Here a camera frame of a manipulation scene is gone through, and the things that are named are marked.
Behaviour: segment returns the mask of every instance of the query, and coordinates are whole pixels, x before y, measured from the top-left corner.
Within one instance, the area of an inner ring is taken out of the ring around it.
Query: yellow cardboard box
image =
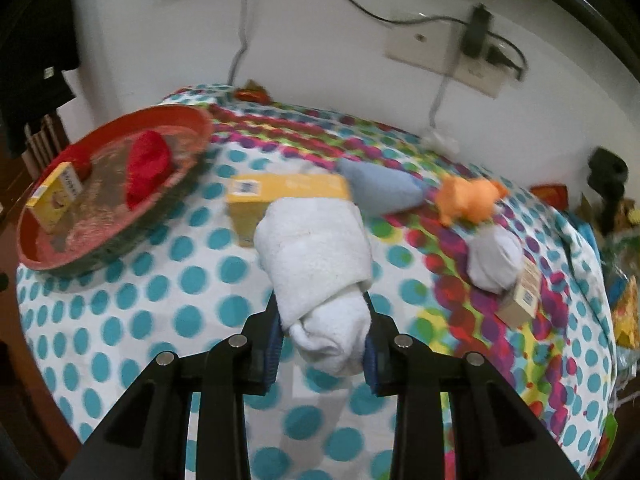
[[[335,174],[237,175],[229,186],[226,204],[240,246],[254,246],[255,228],[267,208],[284,197],[351,200],[351,193],[347,181]]]
[[[82,184],[73,164],[62,162],[27,200],[27,209],[50,233],[81,191]]]

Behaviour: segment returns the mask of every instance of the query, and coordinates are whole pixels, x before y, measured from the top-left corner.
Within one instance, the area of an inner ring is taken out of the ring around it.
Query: polka dot tablecloth
[[[20,266],[22,327],[47,387],[85,441],[159,352],[207,351],[264,309],[271,284],[257,253],[240,248],[225,211],[229,177],[301,164],[331,170],[336,156],[373,160],[430,184],[477,166],[420,154],[414,136],[326,110],[235,102],[227,86],[182,89],[166,103],[203,105],[216,134],[206,172],[146,241],[108,267],[73,279]],[[583,474],[594,456],[615,378],[611,320],[593,251],[555,210],[503,179],[511,195],[495,221],[516,233],[543,271],[536,319],[519,331],[495,316],[497,298],[466,275],[473,228],[443,228],[429,201],[409,213],[365,218],[374,257],[377,311],[401,332],[453,355],[486,355]],[[191,405],[187,478],[194,478],[199,396]],[[388,475],[395,399],[371,395],[362,375],[335,378],[308,366],[285,340],[267,396],[246,396],[252,475],[330,480]],[[454,452],[446,420],[447,477]],[[425,464],[425,471],[430,466]]]

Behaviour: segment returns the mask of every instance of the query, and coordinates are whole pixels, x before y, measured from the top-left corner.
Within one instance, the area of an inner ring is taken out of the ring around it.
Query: orange plush toy
[[[440,222],[446,227],[458,218],[479,224],[491,218],[495,202],[508,194],[509,191],[495,180],[465,180],[446,175],[436,193],[435,204],[440,210]]]

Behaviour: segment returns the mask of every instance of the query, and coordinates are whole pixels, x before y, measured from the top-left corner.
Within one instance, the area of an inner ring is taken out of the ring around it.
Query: red fabric
[[[158,132],[147,130],[133,143],[127,161],[127,206],[133,210],[172,174],[171,149]]]
[[[77,144],[67,146],[62,153],[53,159],[51,164],[44,170],[36,183],[35,189],[44,182],[44,180],[63,162],[71,162],[78,174],[78,178],[83,181],[91,175],[91,155],[87,150],[80,148]]]

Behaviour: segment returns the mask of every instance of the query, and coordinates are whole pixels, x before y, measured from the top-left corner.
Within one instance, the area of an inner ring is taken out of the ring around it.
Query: wall outlet
[[[460,48],[463,31],[463,25],[453,22],[393,27],[386,36],[385,55],[396,61],[445,74]],[[458,66],[452,76],[453,79],[495,98],[498,97],[507,74],[504,67],[460,54]]]

